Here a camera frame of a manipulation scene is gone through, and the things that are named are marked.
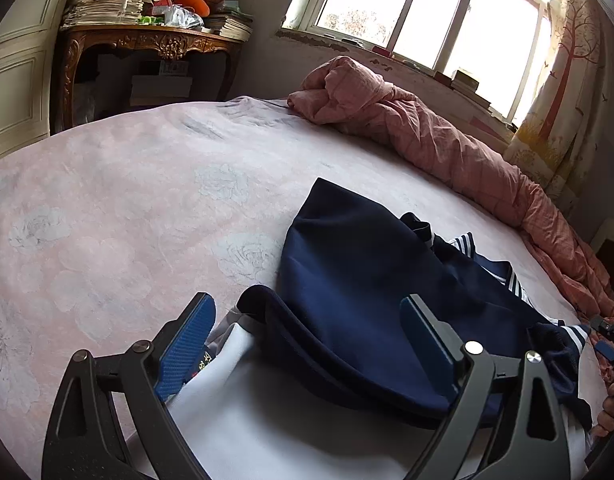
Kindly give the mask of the right hand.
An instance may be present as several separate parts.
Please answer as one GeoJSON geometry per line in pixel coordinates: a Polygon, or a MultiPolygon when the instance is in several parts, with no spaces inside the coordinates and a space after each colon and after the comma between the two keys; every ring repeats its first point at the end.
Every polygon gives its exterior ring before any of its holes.
{"type": "Polygon", "coordinates": [[[607,390],[607,398],[602,405],[602,411],[598,415],[596,425],[591,429],[594,438],[607,437],[614,431],[614,382],[607,390]]]}

